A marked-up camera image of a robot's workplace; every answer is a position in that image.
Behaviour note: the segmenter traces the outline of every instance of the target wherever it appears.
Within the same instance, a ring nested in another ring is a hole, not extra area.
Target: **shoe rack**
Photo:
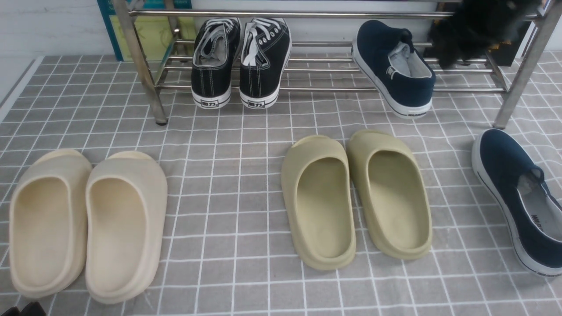
[[[448,0],[448,2],[458,2],[459,0]],[[185,40],[182,37],[180,27],[178,25],[178,17],[282,17],[290,19],[443,19],[452,15],[452,12],[298,12],[298,11],[221,11],[221,10],[179,10],[174,7],[173,0],[164,0],[164,10],[145,10],[128,8],[126,0],[112,0],[115,12],[121,24],[121,28],[125,35],[127,45],[131,52],[133,62],[137,68],[139,78],[148,98],[152,114],[158,125],[166,125],[168,119],[164,113],[162,102],[160,101],[160,91],[162,89],[176,89],[190,91],[189,85],[166,83],[168,71],[190,71],[189,66],[192,57],[188,56],[186,48],[193,46],[193,40]],[[454,73],[454,74],[481,74],[490,75],[493,79],[495,87],[488,88],[470,88],[470,87],[439,87],[436,86],[435,92],[444,93],[474,93],[474,94],[500,94],[503,98],[502,106],[496,116],[493,127],[504,129],[507,122],[511,118],[511,114],[533,73],[534,68],[548,43],[560,15],[562,13],[562,0],[553,0],[545,10],[528,15],[525,19],[534,21],[537,26],[537,32],[530,43],[529,49],[513,79],[508,85],[501,69],[490,55],[486,58],[475,58],[468,60],[469,64],[483,64],[483,68],[458,67],[456,69],[435,69],[436,74]],[[146,57],[143,52],[141,42],[138,37],[134,21],[138,16],[167,16],[172,31],[172,40],[160,63],[160,67],[156,76],[152,76],[148,67]],[[431,43],[414,43],[418,48],[431,46]],[[293,42],[293,47],[350,47],[351,42]],[[291,58],[293,64],[296,63],[347,63],[353,64],[350,57],[345,58]],[[435,58],[426,58],[428,64],[437,64]],[[299,69],[288,67],[285,69],[288,73],[358,73],[359,69]],[[349,93],[372,93],[374,87],[311,87],[311,88],[293,88],[283,87],[283,91],[301,91],[301,92],[349,92]]]

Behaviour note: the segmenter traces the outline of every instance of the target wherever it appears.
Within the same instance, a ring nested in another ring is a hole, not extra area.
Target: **black object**
[[[17,307],[11,307],[10,309],[6,310],[2,316],[19,316],[20,310]]]
[[[240,97],[251,109],[266,109],[279,95],[291,53],[291,34],[283,19],[256,18],[246,24],[240,66]]]
[[[191,91],[195,104],[218,109],[230,101],[230,73],[240,45],[240,21],[209,19],[195,38]]]
[[[525,15],[540,5],[541,0],[465,0],[429,33],[439,66],[479,57],[491,45],[513,38]]]
[[[21,310],[20,316],[47,316],[47,313],[39,302],[31,302]]]
[[[31,302],[27,304],[21,312],[14,306],[6,310],[2,316],[47,316],[47,313],[45,313],[39,302]]]

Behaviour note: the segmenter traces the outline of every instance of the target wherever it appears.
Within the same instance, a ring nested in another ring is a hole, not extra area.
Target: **slide sandal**
[[[347,155],[373,243],[395,258],[424,256],[431,248],[431,213],[410,149],[390,135],[361,130],[351,137]]]
[[[296,142],[283,160],[281,187],[302,261],[318,270],[349,264],[355,257],[355,228],[342,145],[326,136]]]
[[[113,304],[142,293],[158,268],[167,183],[150,156],[120,152],[88,179],[86,285],[92,297]]]
[[[10,203],[10,274],[34,299],[69,286],[84,268],[85,188],[90,162],[72,149],[41,157],[21,176]]]

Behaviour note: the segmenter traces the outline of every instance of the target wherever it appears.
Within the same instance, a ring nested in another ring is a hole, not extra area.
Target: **rack bar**
[[[501,73],[500,67],[496,64],[496,61],[492,58],[489,51],[486,51],[486,57],[488,57],[488,62],[486,63],[486,68],[492,70],[492,81],[498,88],[502,88],[508,91],[507,83],[505,81],[504,75]]]
[[[190,85],[179,85],[179,84],[159,84],[158,89],[175,89],[175,90],[191,90]],[[238,87],[232,87],[232,90],[238,90]],[[280,90],[283,91],[293,91],[293,92],[376,92],[377,89],[374,87],[350,87],[350,88],[292,88],[292,87],[281,87]],[[501,88],[435,88],[433,92],[442,93],[500,93],[504,92]]]
[[[165,66],[168,71],[190,71],[190,66]],[[233,67],[232,71],[240,71],[240,67]],[[285,68],[287,73],[346,73],[358,74],[361,70],[358,68],[349,69],[314,69],[314,68]],[[433,69],[436,74],[493,74],[492,69]]]
[[[191,56],[170,56],[171,60],[179,60],[179,61],[190,61],[191,59],[193,59],[193,57]],[[314,63],[314,62],[327,62],[327,63],[336,63],[336,62],[342,62],[345,64],[354,64],[354,61],[351,57],[341,57],[341,58],[313,58],[313,57],[307,57],[307,58],[290,58],[289,61],[292,62],[310,62],[310,63]],[[485,64],[488,60],[486,58],[474,58],[474,59],[469,59],[466,61],[467,64]],[[426,58],[425,62],[427,62],[428,64],[431,65],[435,65],[438,64],[439,61],[436,58]],[[458,63],[464,63],[464,61],[462,60],[458,60]]]
[[[125,0],[112,0],[113,7],[117,13],[117,18],[125,35],[125,40],[131,57],[137,68],[139,74],[140,83],[144,88],[144,92],[148,98],[148,103],[150,104],[150,109],[152,115],[156,120],[158,125],[168,124],[168,118],[164,113],[164,108],[162,107],[162,102],[160,101],[160,96],[155,88],[154,78],[148,67],[148,62],[146,61],[146,55],[142,49],[141,40],[137,33],[137,29],[133,23],[133,19],[130,18],[128,14],[127,1]]]
[[[193,17],[282,17],[285,19],[443,19],[452,12],[299,12],[299,11],[223,11],[223,10],[132,10],[130,16],[193,16]],[[525,17],[525,21],[539,18],[538,14]]]
[[[558,24],[561,15],[562,1],[551,1],[546,8],[544,18],[537,23],[537,34],[535,34],[534,38],[531,40],[529,51],[523,57],[519,70],[504,98],[504,103],[497,113],[496,120],[493,124],[495,128],[504,129],[507,126],[507,122],[511,118],[517,102],[519,102],[523,90],[525,90],[534,68],[537,66],[538,60],[545,50],[546,44],[549,42],[550,36],[556,24]]]
[[[176,41],[177,44],[195,44],[194,40],[191,39],[179,39]],[[293,42],[293,47],[351,47],[352,42]],[[429,42],[418,42],[414,43],[415,47],[425,48],[431,47],[432,43]]]

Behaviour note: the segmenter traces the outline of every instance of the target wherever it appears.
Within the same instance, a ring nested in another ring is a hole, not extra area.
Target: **canvas shoe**
[[[419,118],[431,108],[435,73],[414,48],[410,31],[367,21],[351,54],[398,117]]]
[[[545,174],[508,134],[489,129],[474,141],[472,168],[507,220],[517,258],[532,273],[562,274],[562,206]]]
[[[240,50],[240,21],[209,19],[195,39],[191,71],[193,101],[202,109],[219,109],[230,101],[230,73]]]
[[[240,99],[246,107],[266,109],[277,101],[289,55],[285,20],[256,18],[246,24],[240,66]]]

